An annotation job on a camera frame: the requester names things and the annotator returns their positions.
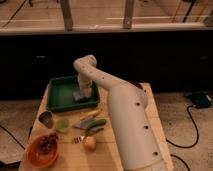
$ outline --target bowl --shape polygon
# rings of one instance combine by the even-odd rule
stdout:
[[[55,163],[58,157],[58,144],[57,140],[51,141],[50,148],[44,151],[41,143],[46,137],[50,135],[40,136],[36,138],[27,149],[27,161],[33,168],[41,169],[50,167]]]

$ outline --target orange bowl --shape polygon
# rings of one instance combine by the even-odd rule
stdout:
[[[51,166],[58,157],[58,144],[56,140],[54,140],[48,153],[41,151],[40,144],[44,137],[36,138],[27,149],[27,161],[32,167],[37,169]]]

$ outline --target green tray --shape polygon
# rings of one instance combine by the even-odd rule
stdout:
[[[87,107],[96,107],[100,102],[97,85],[92,84],[92,96],[84,102],[76,102],[73,92],[79,90],[77,76],[52,78],[49,81],[47,110],[52,112],[63,112]]]

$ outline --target dark cabinet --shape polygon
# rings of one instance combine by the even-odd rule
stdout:
[[[0,37],[0,99],[41,98],[52,77],[75,75],[94,54],[98,68],[154,91],[213,87],[213,31],[7,35]]]

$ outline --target green cup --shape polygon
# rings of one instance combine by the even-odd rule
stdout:
[[[58,119],[55,123],[55,129],[61,133],[67,133],[70,129],[69,120],[67,118]]]

